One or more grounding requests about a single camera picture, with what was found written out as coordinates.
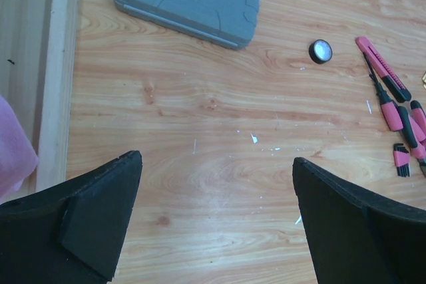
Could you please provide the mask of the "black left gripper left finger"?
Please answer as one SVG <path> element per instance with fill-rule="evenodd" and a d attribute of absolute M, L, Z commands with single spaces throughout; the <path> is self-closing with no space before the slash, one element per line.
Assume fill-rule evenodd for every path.
<path fill-rule="evenodd" d="M 111 282 L 141 173 L 142 156 L 133 150 L 1 204 L 1 282 Z"/>

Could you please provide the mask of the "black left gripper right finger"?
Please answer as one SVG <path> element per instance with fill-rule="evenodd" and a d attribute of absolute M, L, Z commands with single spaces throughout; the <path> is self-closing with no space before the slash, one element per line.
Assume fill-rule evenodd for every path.
<path fill-rule="evenodd" d="M 305 158 L 292 177 L 318 283 L 425 282 L 425 210 Z"/>

